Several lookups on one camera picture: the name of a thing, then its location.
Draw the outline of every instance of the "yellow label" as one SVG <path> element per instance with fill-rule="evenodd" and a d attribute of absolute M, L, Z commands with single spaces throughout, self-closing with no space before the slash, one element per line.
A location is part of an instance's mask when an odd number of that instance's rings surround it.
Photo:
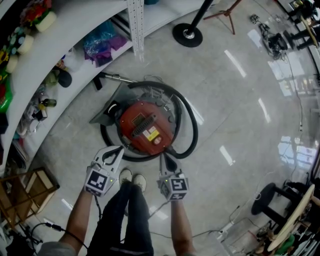
<path fill-rule="evenodd" d="M 148 141 L 152 141 L 155 137 L 157 137 L 159 135 L 158 130 L 154 130 L 148 137 Z"/>

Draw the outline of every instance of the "stool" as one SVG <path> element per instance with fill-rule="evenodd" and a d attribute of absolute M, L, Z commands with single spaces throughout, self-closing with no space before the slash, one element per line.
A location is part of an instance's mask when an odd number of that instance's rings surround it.
<path fill-rule="evenodd" d="M 251 213 L 252 215 L 264 213 L 274 222 L 282 226 L 287 222 L 287 219 L 268 206 L 274 198 L 275 193 L 279 193 L 285 198 L 288 198 L 294 205 L 298 205 L 301 200 L 298 196 L 288 193 L 277 187 L 274 183 L 270 183 L 260 192 L 260 198 L 253 203 Z"/>

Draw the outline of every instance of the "sleeve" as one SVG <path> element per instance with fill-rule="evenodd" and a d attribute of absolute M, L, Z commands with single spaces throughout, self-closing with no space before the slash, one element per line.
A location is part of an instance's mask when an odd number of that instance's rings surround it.
<path fill-rule="evenodd" d="M 37 254 L 38 256 L 77 256 L 75 249 L 63 242 L 45 242 L 40 251 Z"/>

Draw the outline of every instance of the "shoe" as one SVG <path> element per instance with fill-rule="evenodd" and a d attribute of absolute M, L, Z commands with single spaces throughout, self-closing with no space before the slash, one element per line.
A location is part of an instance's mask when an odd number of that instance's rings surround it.
<path fill-rule="evenodd" d="M 290 183 L 290 182 L 291 182 L 291 180 L 287 178 L 287 179 L 284 181 L 283 185 L 282 185 L 282 189 L 283 189 L 283 190 L 286 189 L 286 188 L 288 187 L 288 183 Z"/>
<path fill-rule="evenodd" d="M 120 187 L 125 182 L 132 182 L 132 172 L 129 169 L 123 169 L 119 175 Z"/>
<path fill-rule="evenodd" d="M 287 184 L 288 184 L 289 182 L 291 182 L 290 179 L 286 179 L 286 180 L 284 181 L 284 183 L 283 183 L 283 185 L 282 185 L 282 190 L 286 190 L 286 188 L 288 187 Z"/>
<path fill-rule="evenodd" d="M 147 188 L 147 179 L 142 174 L 137 174 L 133 179 L 133 184 L 138 185 L 143 193 L 146 191 Z"/>

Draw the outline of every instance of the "warning label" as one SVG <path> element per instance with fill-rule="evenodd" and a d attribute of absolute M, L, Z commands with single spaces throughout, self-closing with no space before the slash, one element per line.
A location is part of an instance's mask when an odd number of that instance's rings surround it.
<path fill-rule="evenodd" d="M 156 127 L 152 126 L 149 130 L 143 131 L 143 135 L 148 139 L 148 141 L 152 141 L 159 135 L 159 132 Z"/>

